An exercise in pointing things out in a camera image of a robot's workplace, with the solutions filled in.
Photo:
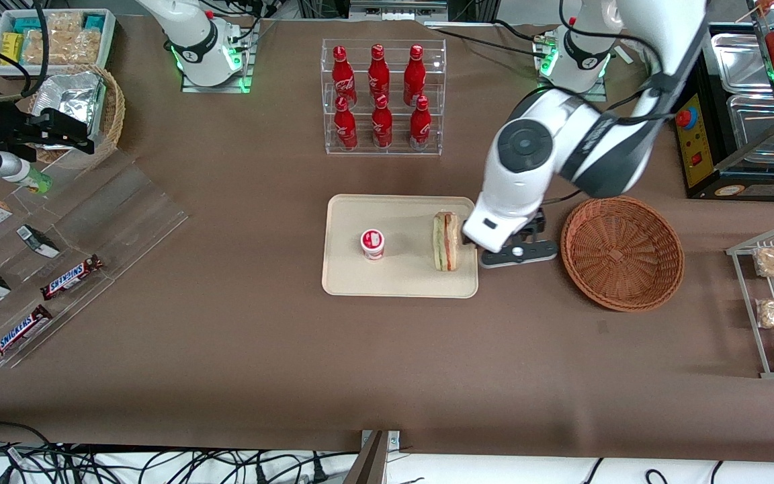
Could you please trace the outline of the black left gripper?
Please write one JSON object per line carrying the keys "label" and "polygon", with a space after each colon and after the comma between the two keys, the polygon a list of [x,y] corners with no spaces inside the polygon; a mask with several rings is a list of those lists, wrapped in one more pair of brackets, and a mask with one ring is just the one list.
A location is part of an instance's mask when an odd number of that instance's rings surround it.
{"label": "black left gripper", "polygon": [[[544,214],[543,208],[538,208],[534,216],[531,217],[528,223],[525,224],[518,232],[513,233],[510,236],[509,242],[511,245],[518,244],[534,244],[540,241],[542,233],[546,230],[546,214]],[[477,252],[477,244],[473,240],[464,240],[464,248],[470,251]]]}

